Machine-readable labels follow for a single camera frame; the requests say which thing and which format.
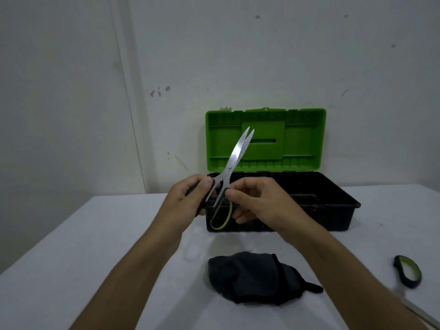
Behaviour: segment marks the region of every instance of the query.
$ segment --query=open toolbox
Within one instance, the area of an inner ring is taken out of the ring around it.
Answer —
[[[360,203],[317,170],[321,164],[326,111],[324,109],[257,109],[208,111],[206,156],[208,170],[220,173],[247,127],[255,129],[249,147],[231,176],[231,183],[246,176],[267,176],[301,208],[329,231],[346,231]],[[206,227],[210,232],[272,231],[258,219],[237,224],[229,220],[224,199],[215,218],[212,200],[206,202]]]

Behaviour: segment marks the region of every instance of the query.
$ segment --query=person's right hand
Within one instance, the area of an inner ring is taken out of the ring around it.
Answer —
[[[295,229],[313,221],[270,177],[244,177],[232,183],[225,195],[230,201],[239,204],[232,215],[237,223],[258,218],[280,232],[286,226]]]

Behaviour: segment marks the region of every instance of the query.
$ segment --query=hand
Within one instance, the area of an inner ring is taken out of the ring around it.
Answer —
[[[232,215],[237,223],[259,218],[279,232],[288,224],[312,220],[270,177],[244,177],[232,183],[225,195],[240,205]]]
[[[185,194],[190,187],[200,181],[188,196]],[[174,184],[151,226],[161,233],[180,238],[196,216],[196,211],[203,197],[212,187],[212,178],[203,175],[193,175]]]

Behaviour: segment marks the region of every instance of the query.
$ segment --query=white table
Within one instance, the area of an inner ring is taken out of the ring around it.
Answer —
[[[420,185],[344,188],[362,206],[334,236],[387,287],[392,260],[418,263],[421,285],[406,297],[440,319],[440,194]],[[94,197],[0,276],[0,329],[67,329],[112,267],[146,230],[164,194]],[[184,233],[162,271],[138,329],[346,328],[328,296],[306,292],[281,307],[236,305],[206,283],[206,262],[248,250],[276,253],[318,283],[301,255],[276,233],[206,231],[204,218]]]

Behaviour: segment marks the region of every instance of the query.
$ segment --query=person's left hand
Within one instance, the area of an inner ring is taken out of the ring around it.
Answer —
[[[194,191],[185,196],[190,187],[198,181],[200,183]],[[160,233],[179,238],[194,220],[201,200],[211,187],[212,178],[203,175],[193,175],[174,184],[151,226],[158,229]],[[205,215],[205,211],[201,210],[200,215]]]

